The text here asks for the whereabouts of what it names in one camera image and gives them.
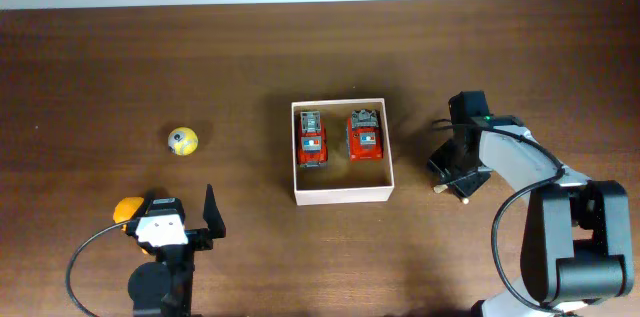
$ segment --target yellow ball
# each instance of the yellow ball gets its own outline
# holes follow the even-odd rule
[[[191,128],[179,127],[169,133],[169,151],[187,156],[198,147],[198,136]]]

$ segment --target cardboard box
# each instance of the cardboard box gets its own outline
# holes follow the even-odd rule
[[[353,110],[379,112],[383,158],[351,162],[347,152],[347,118]],[[300,112],[320,111],[327,130],[328,163],[325,167],[301,168],[296,156],[296,128]],[[387,112],[383,98],[294,102],[291,104],[293,190],[298,205],[383,202],[395,186]]]

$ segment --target red toy truck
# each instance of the red toy truck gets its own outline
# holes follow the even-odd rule
[[[347,151],[351,161],[382,158],[377,111],[363,109],[351,113],[347,119]]]
[[[320,112],[300,112],[298,129],[298,165],[322,167],[327,164],[327,131],[320,121]]]

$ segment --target box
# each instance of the box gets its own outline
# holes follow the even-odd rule
[[[353,110],[379,112],[383,158],[351,162],[347,153],[347,118]],[[325,167],[301,168],[296,156],[296,127],[300,112],[320,111],[327,130],[328,163]],[[296,203],[302,205],[382,202],[389,199],[395,186],[391,163],[391,144],[387,111],[383,98],[294,102],[291,104],[291,147],[293,190]]]

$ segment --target toy fire truck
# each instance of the toy fire truck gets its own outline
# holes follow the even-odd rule
[[[322,167],[327,164],[327,131],[320,121],[320,112],[300,112],[298,130],[298,165]]]
[[[351,161],[382,158],[377,111],[363,109],[351,113],[347,119],[347,151]]]

